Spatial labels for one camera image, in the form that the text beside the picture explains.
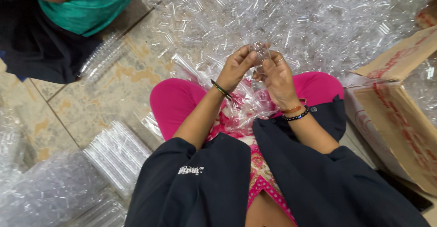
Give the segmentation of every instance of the green bangle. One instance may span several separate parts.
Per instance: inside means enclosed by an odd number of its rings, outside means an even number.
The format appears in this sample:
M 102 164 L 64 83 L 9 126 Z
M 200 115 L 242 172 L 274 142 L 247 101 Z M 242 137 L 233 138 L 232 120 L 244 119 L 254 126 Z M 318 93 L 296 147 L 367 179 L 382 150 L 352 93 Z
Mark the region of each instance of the green bangle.
M 232 96 L 229 95 L 229 93 L 227 91 L 225 91 L 223 88 L 221 88 L 219 85 L 217 85 L 217 83 L 211 79 L 211 84 L 214 85 L 217 90 L 219 90 L 223 95 L 225 95 L 225 97 L 229 100 L 232 101 Z

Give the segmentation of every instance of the green top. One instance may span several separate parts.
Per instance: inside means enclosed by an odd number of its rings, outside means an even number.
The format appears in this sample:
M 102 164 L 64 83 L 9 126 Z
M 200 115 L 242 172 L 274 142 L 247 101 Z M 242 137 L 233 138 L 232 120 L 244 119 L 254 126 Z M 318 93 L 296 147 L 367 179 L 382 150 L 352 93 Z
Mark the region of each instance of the green top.
M 57 4 L 38 0 L 42 11 L 61 28 L 89 37 L 111 23 L 131 0 L 70 0 Z

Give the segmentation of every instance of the pink pants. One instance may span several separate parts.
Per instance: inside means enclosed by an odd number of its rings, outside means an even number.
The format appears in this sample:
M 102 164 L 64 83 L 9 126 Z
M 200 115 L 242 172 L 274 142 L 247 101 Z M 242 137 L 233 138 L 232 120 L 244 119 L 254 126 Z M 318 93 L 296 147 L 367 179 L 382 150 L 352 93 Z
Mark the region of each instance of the pink pants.
M 293 76 L 296 93 L 305 98 L 308 106 L 332 102 L 336 95 L 343 99 L 340 82 L 333 76 L 321 72 L 302 73 Z M 167 141 L 194 110 L 206 91 L 186 80 L 171 78 L 162 81 L 150 94 L 150 106 L 164 139 Z

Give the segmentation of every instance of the black jacket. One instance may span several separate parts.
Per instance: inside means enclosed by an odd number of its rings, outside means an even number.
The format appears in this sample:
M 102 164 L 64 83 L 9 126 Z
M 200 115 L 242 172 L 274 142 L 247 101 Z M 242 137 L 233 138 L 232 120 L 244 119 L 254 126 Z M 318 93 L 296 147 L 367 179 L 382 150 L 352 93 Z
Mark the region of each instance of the black jacket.
M 343 101 L 337 96 L 315 108 L 314 118 L 340 140 Z M 253 128 L 298 226 L 429 226 L 347 147 L 321 154 L 300 144 L 281 117 L 257 119 Z M 194 170 L 178 174 L 184 166 Z M 250 148 L 235 138 L 219 134 L 198 152 L 183 139 L 170 139 L 144 163 L 125 226 L 243 227 L 249 174 Z

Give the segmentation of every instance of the clear plastic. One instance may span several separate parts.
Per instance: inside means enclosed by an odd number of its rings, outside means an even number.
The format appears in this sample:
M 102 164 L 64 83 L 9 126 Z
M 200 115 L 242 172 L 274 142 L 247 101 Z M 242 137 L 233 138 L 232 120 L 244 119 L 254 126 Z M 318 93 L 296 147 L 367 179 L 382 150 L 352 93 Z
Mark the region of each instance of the clear plastic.
M 61 226 L 100 201 L 106 185 L 81 151 L 55 153 L 3 187 L 0 226 Z
M 106 73 L 112 65 L 129 50 L 120 32 L 110 34 L 88 57 L 80 70 L 83 85 L 93 84 Z
M 84 154 L 97 170 L 127 199 L 133 192 L 145 160 L 152 154 L 123 123 L 112 121 L 87 145 Z
M 156 134 L 160 138 L 164 140 L 164 137 L 161 133 L 161 130 L 156 122 L 155 116 L 153 112 L 150 111 L 142 120 L 141 124 L 143 124 L 147 129 L 149 129 L 152 133 Z
M 153 38 L 146 43 L 151 52 L 175 53 L 172 77 L 205 89 L 231 53 L 260 41 L 282 53 L 293 74 L 321 71 L 346 84 L 350 70 L 420 30 L 413 19 L 428 1 L 144 0 L 156 6 L 158 19 L 142 29 Z M 258 69 L 244 75 L 232 94 L 235 102 L 226 101 L 221 123 L 231 132 L 249 134 L 255 117 L 268 118 L 277 110 L 251 78 Z
M 7 108 L 0 108 L 0 189 L 22 178 L 25 170 L 20 122 Z
M 270 51 L 266 42 L 258 41 L 249 44 L 249 51 L 255 51 L 257 53 L 257 60 L 254 63 L 255 72 L 258 74 L 261 80 L 265 79 L 263 62 L 265 60 L 271 61 Z
M 94 207 L 71 221 L 68 227 L 123 227 L 127 210 L 121 204 L 122 199 L 106 190 L 103 198 Z
M 437 128 L 436 67 L 437 58 L 428 58 L 410 73 L 404 80 L 403 86 L 434 127 Z

